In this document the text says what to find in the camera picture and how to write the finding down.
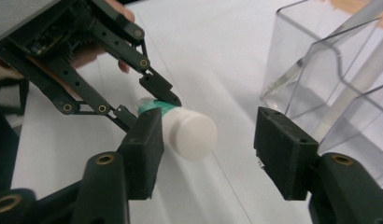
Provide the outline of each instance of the hole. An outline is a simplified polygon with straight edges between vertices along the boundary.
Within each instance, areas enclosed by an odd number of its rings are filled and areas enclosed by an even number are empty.
[[[104,113],[104,112],[106,111],[106,106],[104,106],[104,105],[100,105],[100,106],[98,107],[98,110],[99,110],[99,112]]]
[[[90,222],[91,224],[105,224],[105,219],[102,217],[98,217]]]
[[[94,110],[89,105],[80,104],[79,106],[80,106],[80,111],[94,112]]]
[[[140,62],[139,64],[145,67],[145,66],[148,65],[148,61],[146,61],[146,60],[141,60],[141,62]]]
[[[101,158],[99,159],[99,161],[101,161],[101,162],[107,162],[107,161],[110,161],[110,157],[108,157],[108,156],[101,157]]]
[[[332,155],[332,159],[342,165],[349,166],[352,165],[354,162],[352,159],[345,157],[343,155]]]
[[[108,113],[108,115],[109,115],[111,118],[116,119],[117,116],[116,116],[113,112],[114,112],[114,111],[110,110],[109,113]]]
[[[4,199],[3,201],[0,202],[0,208],[4,208],[4,207],[7,207],[9,205],[12,205],[15,202],[16,202],[16,200],[13,198]]]
[[[106,165],[106,164],[113,162],[114,160],[115,160],[115,157],[113,155],[106,154],[106,155],[102,155],[102,156],[98,157],[98,159],[96,159],[95,163],[97,163],[98,165]]]
[[[344,158],[344,157],[336,157],[336,160],[340,161],[340,162],[349,162],[349,160],[347,158]]]
[[[0,198],[0,213],[13,209],[21,201],[19,194],[11,194]]]
[[[72,106],[71,105],[64,105],[64,111],[69,112],[71,110],[72,110]]]

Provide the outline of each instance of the human hand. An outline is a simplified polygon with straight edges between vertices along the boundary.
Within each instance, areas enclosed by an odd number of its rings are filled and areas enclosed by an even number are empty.
[[[5,78],[23,79],[23,76],[0,59],[0,80]]]
[[[130,11],[128,8],[124,7],[121,3],[119,3],[116,0],[105,0],[113,9],[115,9],[117,12],[119,12],[121,15],[123,15],[127,20],[134,22],[135,21],[135,15],[132,11]],[[87,63],[93,62],[96,60],[97,56],[99,54],[104,53],[105,50],[98,46],[95,43],[91,43],[89,45],[83,46],[80,49],[77,49],[75,52],[75,56],[73,61],[71,62],[71,65],[74,68],[79,68]],[[48,70],[44,68],[43,64],[38,62],[37,60],[34,60],[32,58],[29,58],[31,61],[36,63],[38,66],[43,68],[44,70]],[[124,73],[129,73],[130,66],[125,63],[124,61],[119,61],[119,69]],[[49,75],[52,77],[54,76],[52,72],[47,71]],[[17,70],[10,67],[7,63],[3,62],[0,59],[0,80],[5,78],[14,78],[14,79],[22,79],[23,75],[21,75]]]
[[[124,7],[116,0],[105,0],[113,9],[123,15],[127,20],[134,22],[135,15],[128,8]],[[75,57],[71,62],[72,66],[75,68],[81,67],[87,63],[95,61],[99,54],[104,53],[105,50],[98,46],[97,44],[90,44],[83,48],[77,49],[75,52]],[[119,69],[124,73],[130,72],[130,66],[124,61],[119,61]]]

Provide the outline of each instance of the white cylindrical object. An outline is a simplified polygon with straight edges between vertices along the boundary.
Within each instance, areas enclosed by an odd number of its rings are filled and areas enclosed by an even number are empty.
[[[163,116],[163,141],[188,161],[198,161],[217,147],[218,130],[208,116],[151,98],[138,104],[138,114],[159,107]]]

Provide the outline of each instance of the finger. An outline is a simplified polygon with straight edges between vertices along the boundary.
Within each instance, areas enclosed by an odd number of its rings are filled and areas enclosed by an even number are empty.
[[[23,79],[23,75],[0,58],[0,80],[5,78]]]
[[[118,62],[118,65],[119,65],[119,69],[123,72],[123,73],[130,73],[130,65],[128,65],[127,63],[125,63],[124,61],[122,60],[119,60]]]
[[[3,67],[0,65],[0,80],[5,78],[23,79],[23,75],[13,68]]]
[[[81,100],[81,97],[78,96],[78,94],[72,90],[70,86],[68,86],[57,74],[51,71],[44,63],[39,61],[36,58],[33,58],[31,56],[26,57],[29,61],[37,65],[44,73],[52,77],[58,84],[64,87],[64,89],[75,99],[75,100]]]
[[[80,47],[75,51],[75,56],[71,62],[71,65],[75,68],[79,68],[87,63],[95,61],[98,54],[105,53],[105,50],[96,43]]]
[[[128,8],[124,7],[121,3],[116,0],[105,0],[113,9],[122,14],[127,20],[134,22],[135,15]]]

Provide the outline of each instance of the white cap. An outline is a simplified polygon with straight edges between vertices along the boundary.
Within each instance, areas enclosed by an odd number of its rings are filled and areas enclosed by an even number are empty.
[[[203,114],[176,107],[163,116],[163,141],[188,161],[198,161],[217,147],[218,130]]]

